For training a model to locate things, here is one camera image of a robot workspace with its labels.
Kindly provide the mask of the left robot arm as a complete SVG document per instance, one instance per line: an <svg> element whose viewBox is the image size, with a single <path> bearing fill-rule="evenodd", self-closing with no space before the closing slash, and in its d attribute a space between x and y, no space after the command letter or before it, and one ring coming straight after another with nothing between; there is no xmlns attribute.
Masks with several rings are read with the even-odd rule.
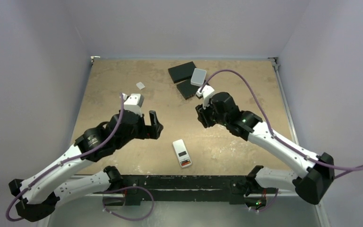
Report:
<svg viewBox="0 0 363 227"><path fill-rule="evenodd" d="M156 112L150 111L150 125L144 117L121 110L110 121L86 130L73 145L44 170L26 179L14 179L9 189L14 196L18 220L39 221L51 215L59 206L87 194L136 192L135 183L126 185L118 169L107 166L92 176L71 181L79 170L103 157L112 155L133 139L158 139L163 130Z"/></svg>

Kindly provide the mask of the red orange battery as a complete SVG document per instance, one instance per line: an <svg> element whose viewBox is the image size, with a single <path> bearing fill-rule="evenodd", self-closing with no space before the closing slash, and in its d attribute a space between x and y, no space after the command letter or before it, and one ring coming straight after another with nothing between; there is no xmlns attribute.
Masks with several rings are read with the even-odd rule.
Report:
<svg viewBox="0 0 363 227"><path fill-rule="evenodd" d="M186 161L182 161L181 162L181 166L188 166L190 164L191 164L191 162L189 160L186 160Z"/></svg>

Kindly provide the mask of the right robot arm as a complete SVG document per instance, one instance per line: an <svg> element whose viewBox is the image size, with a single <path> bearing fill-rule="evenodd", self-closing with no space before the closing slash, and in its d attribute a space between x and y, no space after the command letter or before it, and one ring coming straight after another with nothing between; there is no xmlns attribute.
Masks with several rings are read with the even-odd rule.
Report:
<svg viewBox="0 0 363 227"><path fill-rule="evenodd" d="M197 95L203 99L195 109L204 128L222 125L232 135L265 149L290 167L286 171L255 166L246 176L247 195L275 188L296 192L307 203L319 204L335 179L331 155L317 155L286 139L258 115L241 111L227 92L203 91Z"/></svg>

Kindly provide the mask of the white battery cover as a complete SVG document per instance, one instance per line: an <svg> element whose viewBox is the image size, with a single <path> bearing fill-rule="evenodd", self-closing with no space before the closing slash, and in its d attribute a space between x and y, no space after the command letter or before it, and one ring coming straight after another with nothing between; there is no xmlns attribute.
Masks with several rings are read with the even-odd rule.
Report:
<svg viewBox="0 0 363 227"><path fill-rule="evenodd" d="M140 89L140 90L143 90L146 86L142 83L142 82L138 82L136 84L137 88Z"/></svg>

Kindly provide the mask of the white remote control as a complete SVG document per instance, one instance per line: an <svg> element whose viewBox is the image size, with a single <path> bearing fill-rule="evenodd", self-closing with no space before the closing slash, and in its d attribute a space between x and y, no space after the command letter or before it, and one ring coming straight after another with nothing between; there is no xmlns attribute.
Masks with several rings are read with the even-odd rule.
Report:
<svg viewBox="0 0 363 227"><path fill-rule="evenodd" d="M178 163L180 165L181 168L187 168L189 166L192 165L192 161L191 161L191 158L190 158L190 155L188 153L188 150L185 146L185 143L183 140L176 140L172 143L172 146L173 146L173 149L175 151L175 154L178 158ZM189 160L191 162L190 165L188 166L181 166L181 162L182 161L186 161L186 160Z"/></svg>

